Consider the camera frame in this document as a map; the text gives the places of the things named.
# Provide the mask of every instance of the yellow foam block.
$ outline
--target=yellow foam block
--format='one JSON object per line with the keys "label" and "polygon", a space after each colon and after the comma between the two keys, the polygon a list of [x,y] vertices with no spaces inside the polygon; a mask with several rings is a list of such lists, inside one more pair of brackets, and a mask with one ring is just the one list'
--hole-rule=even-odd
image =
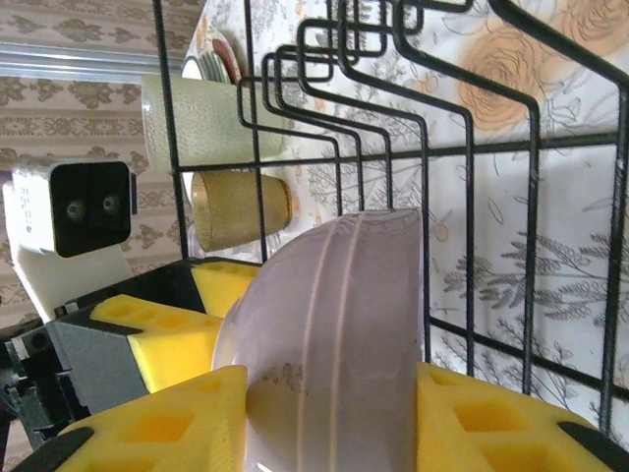
{"label": "yellow foam block", "polygon": [[118,295],[97,305],[93,320],[141,329],[128,336],[149,392],[209,372],[222,320]]}
{"label": "yellow foam block", "polygon": [[230,366],[85,418],[58,472],[242,472],[247,369]]}
{"label": "yellow foam block", "polygon": [[418,471],[608,472],[557,423],[583,418],[530,396],[420,364]]}
{"label": "yellow foam block", "polygon": [[193,278],[205,312],[225,318],[229,309],[244,295],[258,271],[259,267],[254,265],[228,261],[194,266]]}

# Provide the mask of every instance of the floral tablecloth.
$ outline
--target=floral tablecloth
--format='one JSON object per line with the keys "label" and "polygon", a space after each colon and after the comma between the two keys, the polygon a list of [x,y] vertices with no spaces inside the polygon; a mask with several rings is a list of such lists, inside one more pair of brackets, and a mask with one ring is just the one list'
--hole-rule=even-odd
{"label": "floral tablecloth", "polygon": [[[323,17],[324,0],[251,0],[257,69],[263,54],[294,42],[296,27],[305,17]],[[567,34],[609,61],[629,70],[629,3],[626,0],[519,0],[530,13]],[[377,3],[365,0],[360,17],[374,19]],[[246,33],[243,2],[207,0],[189,52],[202,47],[204,29],[218,29],[244,59]],[[321,31],[307,38],[321,43]],[[366,37],[366,44],[373,38]],[[465,16],[427,12],[422,34],[411,38],[415,47],[441,59],[534,96],[543,112],[545,136],[571,136],[613,130],[617,90],[605,80],[578,67],[554,51],[504,24],[485,0]],[[477,142],[488,143],[528,136],[527,110],[497,95],[472,88],[403,58],[391,47],[376,60],[357,66],[363,72],[409,89],[430,93],[468,107],[474,116]],[[448,112],[356,84],[336,70],[332,81],[316,85],[364,101],[422,114],[429,125],[432,147],[463,144],[461,119]],[[419,130],[406,120],[384,117],[304,95],[296,85],[285,94],[298,106],[379,125],[391,136],[394,150],[418,148]],[[298,129],[328,134],[298,124]],[[383,151],[382,137],[361,133],[365,152]],[[335,136],[344,155],[355,155],[347,136]],[[323,142],[291,138],[283,158],[331,155]],[[536,287],[535,351],[548,359],[600,376],[602,321],[607,270],[609,219],[615,147],[544,151],[541,171],[539,260]],[[525,228],[528,182],[527,152],[476,156],[476,278],[477,331],[512,345],[522,344],[524,306]],[[397,207],[421,205],[421,163],[394,162]],[[465,248],[465,160],[443,157],[430,162],[431,310],[436,317],[464,325],[463,256]],[[336,202],[331,166],[294,166],[269,173],[285,179],[292,189],[294,218],[290,226],[269,237],[271,253],[299,233],[334,217]],[[357,170],[345,165],[343,208],[358,207]],[[367,207],[385,206],[384,168],[365,165]],[[193,254],[202,255],[191,233]],[[243,260],[259,258],[259,244],[233,248],[222,255]],[[629,254],[625,246],[624,254]],[[622,266],[616,383],[629,384],[629,261]],[[462,340],[432,329],[433,359],[462,370]],[[521,364],[478,346],[478,377],[518,389]],[[534,395],[598,419],[599,393],[556,374],[534,369]],[[613,405],[615,438],[629,443],[629,405]]]}

